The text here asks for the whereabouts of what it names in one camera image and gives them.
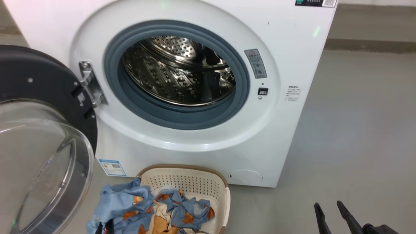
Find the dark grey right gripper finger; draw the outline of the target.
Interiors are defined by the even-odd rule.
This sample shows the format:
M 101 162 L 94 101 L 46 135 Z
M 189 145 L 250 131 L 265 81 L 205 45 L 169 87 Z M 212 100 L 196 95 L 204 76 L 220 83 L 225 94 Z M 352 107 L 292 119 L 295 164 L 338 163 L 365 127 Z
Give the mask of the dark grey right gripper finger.
M 318 231 L 320 234 L 331 234 L 331 231 L 327 225 L 325 220 L 325 215 L 319 203 L 314 204 L 317 224 L 318 224 Z
M 363 234 L 362 227 L 358 221 L 352 216 L 342 201 L 337 201 L 337 207 L 342 218 L 346 221 L 351 234 Z

